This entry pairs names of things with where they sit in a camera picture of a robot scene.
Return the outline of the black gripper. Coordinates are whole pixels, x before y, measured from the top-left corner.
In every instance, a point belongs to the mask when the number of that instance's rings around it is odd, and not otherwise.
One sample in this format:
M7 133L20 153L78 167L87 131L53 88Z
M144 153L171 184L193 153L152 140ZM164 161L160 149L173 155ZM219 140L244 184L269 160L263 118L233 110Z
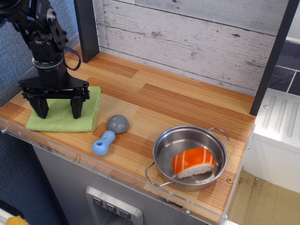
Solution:
M41 63L33 61L38 75L18 82L22 95L42 119L48 115L47 99L70 99L74 119L82 114L83 102L90 98L87 81L74 78L68 73L63 61Z

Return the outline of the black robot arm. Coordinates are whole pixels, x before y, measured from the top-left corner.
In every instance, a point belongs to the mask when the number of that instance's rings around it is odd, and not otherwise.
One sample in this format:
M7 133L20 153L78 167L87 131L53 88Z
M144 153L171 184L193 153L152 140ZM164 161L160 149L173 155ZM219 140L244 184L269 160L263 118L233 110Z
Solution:
M40 118L48 114L48 99L69 99L73 117L80 118L83 103L90 98L87 81L72 77L65 52L77 51L66 46L67 32L60 26L57 14L47 0L2 0L0 24L13 24L31 50L32 63L38 75L21 80L18 85Z

